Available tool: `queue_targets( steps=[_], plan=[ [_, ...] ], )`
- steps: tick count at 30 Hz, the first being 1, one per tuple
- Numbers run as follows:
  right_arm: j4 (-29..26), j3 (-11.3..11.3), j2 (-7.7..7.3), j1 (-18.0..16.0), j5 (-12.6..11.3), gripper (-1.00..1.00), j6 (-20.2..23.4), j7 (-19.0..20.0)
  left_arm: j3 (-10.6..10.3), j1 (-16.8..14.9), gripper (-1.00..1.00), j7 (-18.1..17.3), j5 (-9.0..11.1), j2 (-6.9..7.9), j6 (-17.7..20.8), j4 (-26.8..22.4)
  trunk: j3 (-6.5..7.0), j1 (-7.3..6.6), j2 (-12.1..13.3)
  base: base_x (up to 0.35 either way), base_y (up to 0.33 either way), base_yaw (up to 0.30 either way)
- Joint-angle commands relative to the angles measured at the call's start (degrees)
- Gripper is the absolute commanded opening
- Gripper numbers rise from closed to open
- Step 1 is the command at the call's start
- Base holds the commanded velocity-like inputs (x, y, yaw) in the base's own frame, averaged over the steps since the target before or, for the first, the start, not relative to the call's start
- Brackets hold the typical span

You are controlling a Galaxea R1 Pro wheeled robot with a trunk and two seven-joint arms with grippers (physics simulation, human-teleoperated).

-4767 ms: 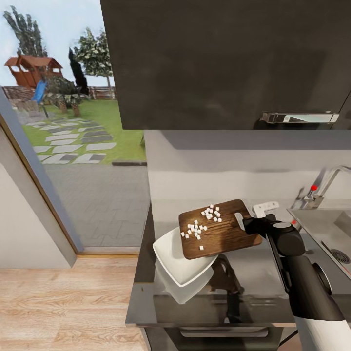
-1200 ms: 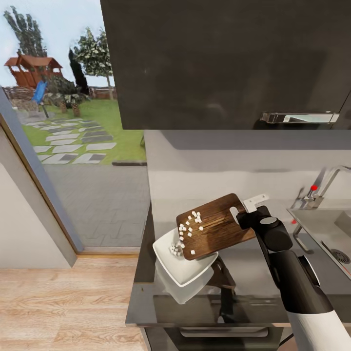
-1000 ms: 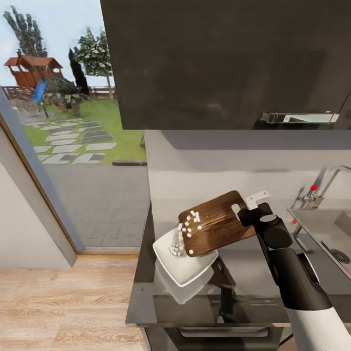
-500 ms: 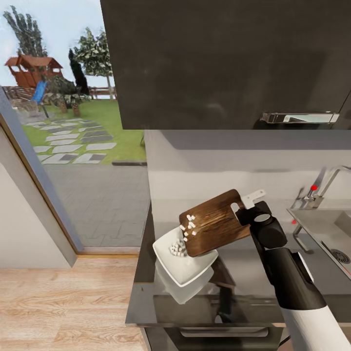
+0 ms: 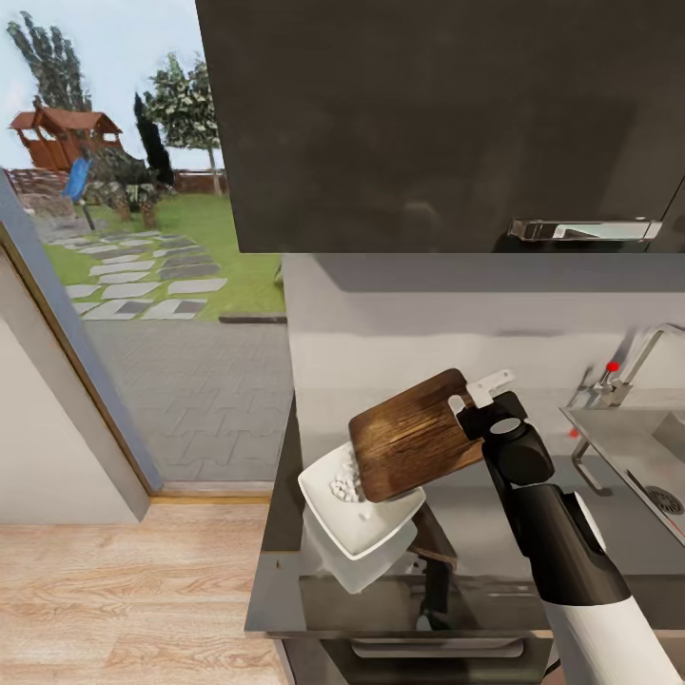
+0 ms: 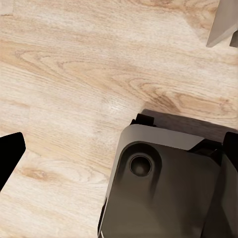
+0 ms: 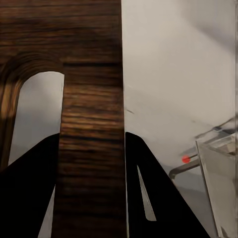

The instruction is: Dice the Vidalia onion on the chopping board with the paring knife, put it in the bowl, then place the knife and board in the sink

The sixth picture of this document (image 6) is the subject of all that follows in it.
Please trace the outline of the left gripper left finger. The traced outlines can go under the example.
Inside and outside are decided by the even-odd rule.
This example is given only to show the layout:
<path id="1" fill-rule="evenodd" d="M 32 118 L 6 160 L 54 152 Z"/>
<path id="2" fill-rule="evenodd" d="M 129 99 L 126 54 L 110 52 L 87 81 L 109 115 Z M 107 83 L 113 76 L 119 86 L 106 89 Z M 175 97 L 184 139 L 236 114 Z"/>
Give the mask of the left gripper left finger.
<path id="1" fill-rule="evenodd" d="M 21 132 L 0 137 L 0 191 L 26 151 Z"/>

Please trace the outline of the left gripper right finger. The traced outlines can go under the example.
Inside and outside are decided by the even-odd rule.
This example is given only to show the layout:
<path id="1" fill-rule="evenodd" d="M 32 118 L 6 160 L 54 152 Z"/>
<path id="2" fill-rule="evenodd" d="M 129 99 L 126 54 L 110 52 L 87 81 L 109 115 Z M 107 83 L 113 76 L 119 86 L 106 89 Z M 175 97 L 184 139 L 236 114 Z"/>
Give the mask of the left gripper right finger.
<path id="1" fill-rule="evenodd" d="M 222 149 L 238 172 L 238 134 L 226 132 Z"/>

